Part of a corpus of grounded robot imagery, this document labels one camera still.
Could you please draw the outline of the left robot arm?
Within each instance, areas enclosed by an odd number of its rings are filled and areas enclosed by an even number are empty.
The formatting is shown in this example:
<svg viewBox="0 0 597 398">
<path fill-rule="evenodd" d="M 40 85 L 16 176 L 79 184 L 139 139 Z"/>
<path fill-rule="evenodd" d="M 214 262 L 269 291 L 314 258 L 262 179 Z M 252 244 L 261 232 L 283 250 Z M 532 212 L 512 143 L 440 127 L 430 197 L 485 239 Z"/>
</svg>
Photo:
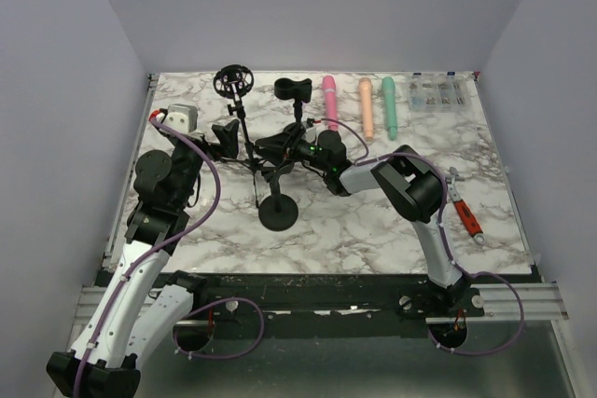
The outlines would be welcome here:
<svg viewBox="0 0 597 398">
<path fill-rule="evenodd" d="M 138 158 L 138 203 L 117 269 L 71 348 L 50 356 L 47 372 L 65 397 L 134 396 L 142 367 L 175 323 L 183 316 L 198 318 L 206 310 L 205 293 L 189 277 L 166 285 L 148 309 L 143 307 L 177 243 L 215 212 L 212 205 L 198 221 L 189 221 L 187 203 L 199 190 L 201 167 L 213 175 L 215 196 L 222 193 L 214 162 L 189 126 L 164 111 L 149 121 L 173 143 L 174 151 L 152 150 Z"/>
</svg>

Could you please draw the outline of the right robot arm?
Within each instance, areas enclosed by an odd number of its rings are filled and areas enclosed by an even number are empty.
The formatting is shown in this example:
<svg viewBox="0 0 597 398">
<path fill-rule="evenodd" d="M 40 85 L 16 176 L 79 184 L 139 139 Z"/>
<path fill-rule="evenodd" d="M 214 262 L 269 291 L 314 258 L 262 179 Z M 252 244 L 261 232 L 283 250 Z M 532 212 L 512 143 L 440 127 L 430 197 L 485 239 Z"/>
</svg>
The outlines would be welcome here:
<svg viewBox="0 0 597 398">
<path fill-rule="evenodd" d="M 335 196 L 380 189 L 397 213 L 412 223 L 427 263 L 428 284 L 405 292 L 401 308 L 417 307 L 442 316 L 459 309 L 470 281 L 448 254 L 450 242 L 440 224 L 447 195 L 441 176 L 408 145 L 388 158 L 358 165 L 348 159 L 338 132 L 324 130 L 312 142 L 305 133 L 302 127 L 291 125 L 256 141 L 257 155 L 269 163 L 262 175 L 271 190 L 258 206 L 260 223 L 269 230 L 284 231 L 298 220 L 297 203 L 279 185 L 280 177 L 292 172 L 298 162 L 320 172 Z"/>
</svg>

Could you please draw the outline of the green microphone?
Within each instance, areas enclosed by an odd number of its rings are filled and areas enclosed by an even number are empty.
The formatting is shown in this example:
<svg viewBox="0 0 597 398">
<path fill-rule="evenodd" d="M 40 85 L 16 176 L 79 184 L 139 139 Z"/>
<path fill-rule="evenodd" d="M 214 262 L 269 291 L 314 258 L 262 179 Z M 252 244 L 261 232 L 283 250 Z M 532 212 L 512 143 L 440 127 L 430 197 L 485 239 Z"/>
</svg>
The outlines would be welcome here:
<svg viewBox="0 0 597 398">
<path fill-rule="evenodd" d="M 391 141 L 395 141 L 398 130 L 396 115 L 396 83 L 390 76 L 386 76 L 382 79 L 382 98 L 385 128 L 388 138 Z"/>
</svg>

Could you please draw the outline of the pink microphone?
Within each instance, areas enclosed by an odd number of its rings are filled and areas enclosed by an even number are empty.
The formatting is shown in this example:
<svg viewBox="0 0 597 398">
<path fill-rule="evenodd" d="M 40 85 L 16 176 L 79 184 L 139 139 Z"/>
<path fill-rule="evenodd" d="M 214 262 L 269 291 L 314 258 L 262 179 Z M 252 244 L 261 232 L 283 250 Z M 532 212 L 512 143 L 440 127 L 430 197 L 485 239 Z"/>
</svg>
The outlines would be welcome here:
<svg viewBox="0 0 597 398">
<path fill-rule="evenodd" d="M 336 82 L 332 75 L 325 75 L 322 81 L 322 92 L 326 107 L 326 123 L 330 130 L 338 130 L 338 108 Z"/>
</svg>

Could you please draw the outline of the beige microphone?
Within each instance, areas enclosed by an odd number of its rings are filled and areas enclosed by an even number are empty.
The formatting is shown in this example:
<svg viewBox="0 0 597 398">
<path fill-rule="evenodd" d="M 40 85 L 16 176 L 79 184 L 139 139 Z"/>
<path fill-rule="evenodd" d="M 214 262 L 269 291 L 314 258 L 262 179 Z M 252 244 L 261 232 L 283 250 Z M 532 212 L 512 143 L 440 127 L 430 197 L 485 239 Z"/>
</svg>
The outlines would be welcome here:
<svg viewBox="0 0 597 398">
<path fill-rule="evenodd" d="M 363 132 L 367 141 L 374 138 L 374 121 L 372 108 L 372 83 L 368 77 L 361 77 L 358 82 L 361 101 Z"/>
</svg>

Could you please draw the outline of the tripod mic stand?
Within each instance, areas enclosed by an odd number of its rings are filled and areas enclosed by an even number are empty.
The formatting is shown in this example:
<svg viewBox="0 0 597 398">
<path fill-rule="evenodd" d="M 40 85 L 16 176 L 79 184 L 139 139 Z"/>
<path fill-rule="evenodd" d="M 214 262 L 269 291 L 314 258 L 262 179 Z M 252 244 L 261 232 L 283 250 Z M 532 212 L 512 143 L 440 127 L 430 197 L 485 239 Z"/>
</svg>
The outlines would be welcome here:
<svg viewBox="0 0 597 398">
<path fill-rule="evenodd" d="M 254 86 L 254 75 L 252 71 L 241 64 L 230 64 L 219 69 L 213 80 L 215 92 L 230 100 L 228 104 L 229 115 L 235 117 L 240 122 L 238 140 L 239 155 L 236 159 L 221 158 L 219 161 L 224 163 L 239 163 L 248 169 L 253 176 L 261 174 L 265 167 L 281 168 L 285 163 L 291 162 L 286 158 L 280 165 L 273 165 L 260 157 L 255 150 L 255 143 L 250 139 L 247 124 L 246 111 L 243 104 L 243 97 L 248 94 Z"/>
</svg>

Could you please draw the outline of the tall round-base mic stand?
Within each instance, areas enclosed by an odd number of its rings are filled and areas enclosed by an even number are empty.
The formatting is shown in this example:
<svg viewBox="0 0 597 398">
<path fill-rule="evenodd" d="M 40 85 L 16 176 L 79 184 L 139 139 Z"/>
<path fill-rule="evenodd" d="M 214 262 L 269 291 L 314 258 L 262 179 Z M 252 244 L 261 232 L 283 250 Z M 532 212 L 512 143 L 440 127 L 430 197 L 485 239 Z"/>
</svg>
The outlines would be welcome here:
<svg viewBox="0 0 597 398">
<path fill-rule="evenodd" d="M 284 132 L 290 132 L 302 123 L 302 108 L 312 98 L 312 80 L 305 78 L 295 81 L 289 78 L 278 78 L 274 82 L 274 96 L 280 101 L 292 101 L 295 122 L 287 125 Z"/>
</svg>

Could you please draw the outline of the short round-base mic stand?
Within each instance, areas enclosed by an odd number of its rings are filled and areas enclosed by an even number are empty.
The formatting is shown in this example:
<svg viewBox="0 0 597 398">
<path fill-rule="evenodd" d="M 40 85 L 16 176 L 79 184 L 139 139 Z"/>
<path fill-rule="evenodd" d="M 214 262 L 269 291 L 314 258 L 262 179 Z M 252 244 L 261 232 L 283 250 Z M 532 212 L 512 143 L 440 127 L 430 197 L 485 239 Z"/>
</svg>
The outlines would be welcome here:
<svg viewBox="0 0 597 398">
<path fill-rule="evenodd" d="M 281 168 L 265 167 L 261 173 L 270 188 L 270 194 L 258 206 L 258 219 L 268 230 L 280 232 L 292 227 L 299 217 L 297 203 L 281 192 L 280 178 L 292 172 L 294 163 Z"/>
</svg>

